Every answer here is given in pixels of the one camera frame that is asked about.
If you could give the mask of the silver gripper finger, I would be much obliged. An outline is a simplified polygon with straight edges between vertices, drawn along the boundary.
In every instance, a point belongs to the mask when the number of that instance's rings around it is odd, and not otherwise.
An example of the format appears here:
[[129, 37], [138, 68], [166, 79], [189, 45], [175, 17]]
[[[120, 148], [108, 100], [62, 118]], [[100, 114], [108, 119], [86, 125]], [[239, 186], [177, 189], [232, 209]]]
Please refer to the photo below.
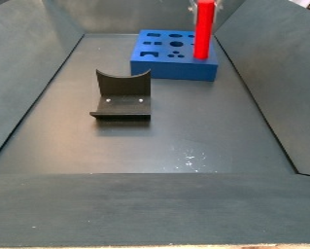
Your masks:
[[189, 0], [191, 1], [191, 7], [189, 10], [196, 14], [199, 12], [199, 3], [196, 0]]
[[224, 9], [224, 0], [215, 0], [215, 4], [219, 10]]

